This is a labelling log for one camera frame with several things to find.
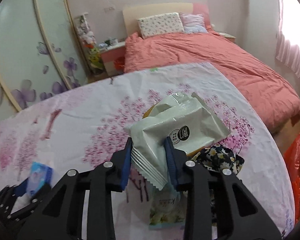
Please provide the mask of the blue tissue pack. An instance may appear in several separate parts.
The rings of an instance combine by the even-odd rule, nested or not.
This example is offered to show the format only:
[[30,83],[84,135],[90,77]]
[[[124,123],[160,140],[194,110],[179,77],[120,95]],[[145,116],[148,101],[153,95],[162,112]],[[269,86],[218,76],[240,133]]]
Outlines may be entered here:
[[33,197],[44,184],[51,183],[53,169],[47,165],[33,162],[27,180],[26,193]]

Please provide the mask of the black floral scrunchie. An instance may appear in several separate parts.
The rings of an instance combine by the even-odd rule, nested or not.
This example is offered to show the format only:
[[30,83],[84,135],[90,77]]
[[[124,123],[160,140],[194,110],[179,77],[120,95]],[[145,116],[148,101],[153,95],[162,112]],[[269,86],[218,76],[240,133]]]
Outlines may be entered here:
[[245,162],[241,156],[237,155],[230,148],[220,144],[201,149],[191,160],[210,171],[222,172],[227,168],[235,175],[241,171]]

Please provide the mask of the floral hand cream tube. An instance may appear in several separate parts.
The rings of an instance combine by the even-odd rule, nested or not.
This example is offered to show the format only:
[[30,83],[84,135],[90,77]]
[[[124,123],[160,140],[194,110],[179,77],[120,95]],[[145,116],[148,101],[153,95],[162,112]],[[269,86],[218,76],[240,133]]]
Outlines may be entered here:
[[183,192],[177,192],[171,183],[167,183],[161,191],[154,189],[149,214],[149,228],[161,230],[184,226],[186,201],[186,195]]

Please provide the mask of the pink left nightstand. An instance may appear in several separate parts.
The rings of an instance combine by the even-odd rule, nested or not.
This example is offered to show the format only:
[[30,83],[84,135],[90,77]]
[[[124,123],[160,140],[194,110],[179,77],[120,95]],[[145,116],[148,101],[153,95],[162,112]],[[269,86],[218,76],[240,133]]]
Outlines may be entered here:
[[116,45],[109,46],[105,51],[101,52],[101,59],[104,63],[105,70],[109,77],[117,76],[122,73],[121,70],[115,68],[115,60],[124,57],[126,53],[125,42],[119,42]]

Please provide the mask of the pink nightstand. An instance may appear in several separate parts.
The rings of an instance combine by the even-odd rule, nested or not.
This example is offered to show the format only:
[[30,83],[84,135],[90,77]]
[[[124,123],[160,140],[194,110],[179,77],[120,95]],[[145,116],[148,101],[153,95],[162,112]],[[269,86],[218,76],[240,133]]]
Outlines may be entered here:
[[218,32],[218,34],[219,34],[221,37],[226,38],[226,39],[229,40],[230,42],[235,43],[235,40],[236,40],[236,37],[235,37],[235,36],[232,36],[232,35],[227,34],[227,33],[224,33],[224,32]]
[[126,53],[125,42],[119,42],[116,45],[109,46],[105,51],[101,52],[101,59],[104,63],[105,70],[109,77],[117,76],[122,73],[121,70],[115,68],[115,60],[124,57]]

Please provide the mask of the green frog plush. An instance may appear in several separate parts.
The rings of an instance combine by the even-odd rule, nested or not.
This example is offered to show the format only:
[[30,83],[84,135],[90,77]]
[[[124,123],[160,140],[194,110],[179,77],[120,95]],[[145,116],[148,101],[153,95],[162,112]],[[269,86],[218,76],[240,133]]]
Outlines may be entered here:
[[89,63],[94,74],[99,75],[104,72],[104,64],[100,52],[97,48],[89,49]]

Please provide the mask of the plush toy display tube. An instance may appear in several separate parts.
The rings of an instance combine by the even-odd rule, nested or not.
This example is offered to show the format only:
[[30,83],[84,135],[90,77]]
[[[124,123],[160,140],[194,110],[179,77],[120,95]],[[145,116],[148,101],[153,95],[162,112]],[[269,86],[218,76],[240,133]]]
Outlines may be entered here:
[[87,59],[87,63],[90,68],[90,71],[93,73],[90,63],[89,63],[89,59],[88,59],[89,49],[97,48],[99,50],[99,47],[96,43],[96,38],[95,38],[94,32],[91,30],[91,27],[88,23],[87,15],[88,15],[88,13],[85,12],[85,13],[77,16],[75,18],[75,24],[76,24],[75,26],[76,26],[76,33],[77,33],[77,36],[81,43],[83,53],[85,55],[85,58]]

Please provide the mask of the coral red bed duvet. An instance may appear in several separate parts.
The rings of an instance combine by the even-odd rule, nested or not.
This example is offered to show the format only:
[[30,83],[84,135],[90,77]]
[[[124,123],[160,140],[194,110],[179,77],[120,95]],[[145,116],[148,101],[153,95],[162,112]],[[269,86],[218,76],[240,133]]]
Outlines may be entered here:
[[266,127],[275,132],[300,120],[300,98],[289,82],[268,65],[218,33],[170,33],[125,40],[125,73],[209,62],[249,101]]

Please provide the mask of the floral white pillow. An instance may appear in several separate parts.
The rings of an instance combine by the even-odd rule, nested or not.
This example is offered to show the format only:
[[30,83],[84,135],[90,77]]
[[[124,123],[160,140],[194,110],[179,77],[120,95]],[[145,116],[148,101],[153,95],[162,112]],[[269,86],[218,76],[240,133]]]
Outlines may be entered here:
[[143,39],[171,33],[183,33],[184,27],[177,12],[139,18],[138,26]]

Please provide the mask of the pink striped pillow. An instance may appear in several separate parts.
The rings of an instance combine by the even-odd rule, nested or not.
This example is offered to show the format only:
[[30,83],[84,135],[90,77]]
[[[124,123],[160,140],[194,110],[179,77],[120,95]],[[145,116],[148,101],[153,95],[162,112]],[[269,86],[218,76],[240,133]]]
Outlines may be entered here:
[[204,15],[180,12],[179,16],[186,34],[208,33],[205,26]]

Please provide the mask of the pink right nightstand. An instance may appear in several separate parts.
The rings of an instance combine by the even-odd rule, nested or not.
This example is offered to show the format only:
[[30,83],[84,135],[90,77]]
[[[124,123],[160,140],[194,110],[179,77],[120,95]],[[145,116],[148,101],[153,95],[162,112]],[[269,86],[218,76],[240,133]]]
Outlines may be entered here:
[[227,34],[227,33],[224,33],[224,32],[218,32],[218,34],[219,34],[221,37],[226,38],[226,39],[229,40],[230,42],[235,43],[235,40],[236,40],[236,37],[235,37],[235,36],[232,36],[232,35]]

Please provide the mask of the beige pink headboard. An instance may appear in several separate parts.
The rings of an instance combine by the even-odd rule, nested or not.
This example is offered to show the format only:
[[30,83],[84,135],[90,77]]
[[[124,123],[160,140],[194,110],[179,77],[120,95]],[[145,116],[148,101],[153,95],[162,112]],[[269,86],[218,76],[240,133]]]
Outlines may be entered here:
[[139,31],[138,19],[153,15],[160,15],[171,12],[183,12],[185,14],[202,14],[206,25],[211,25],[209,8],[200,3],[159,3],[125,7],[122,11],[127,36]]

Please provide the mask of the floral sliding wardrobe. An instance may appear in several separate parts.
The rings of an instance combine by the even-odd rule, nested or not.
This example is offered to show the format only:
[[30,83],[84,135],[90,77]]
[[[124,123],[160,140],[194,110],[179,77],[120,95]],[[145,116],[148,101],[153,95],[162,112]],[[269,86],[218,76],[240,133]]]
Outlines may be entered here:
[[66,0],[0,0],[0,122],[87,80]]

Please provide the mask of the pink window curtain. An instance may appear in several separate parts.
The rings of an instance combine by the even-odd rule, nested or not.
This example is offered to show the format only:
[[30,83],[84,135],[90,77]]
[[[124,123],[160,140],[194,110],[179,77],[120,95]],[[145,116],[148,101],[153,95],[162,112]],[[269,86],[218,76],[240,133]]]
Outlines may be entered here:
[[279,0],[276,58],[300,79],[300,3],[298,0]]

